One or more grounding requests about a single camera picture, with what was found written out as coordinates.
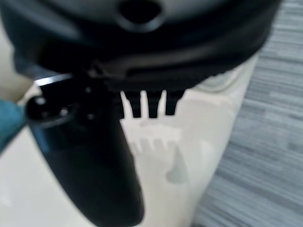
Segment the striped carpet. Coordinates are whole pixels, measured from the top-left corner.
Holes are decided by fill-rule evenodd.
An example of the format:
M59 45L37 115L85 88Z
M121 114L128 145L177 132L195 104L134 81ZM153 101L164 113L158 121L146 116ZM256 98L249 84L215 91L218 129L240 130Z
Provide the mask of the striped carpet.
M286 0L193 227L303 226L303 0Z

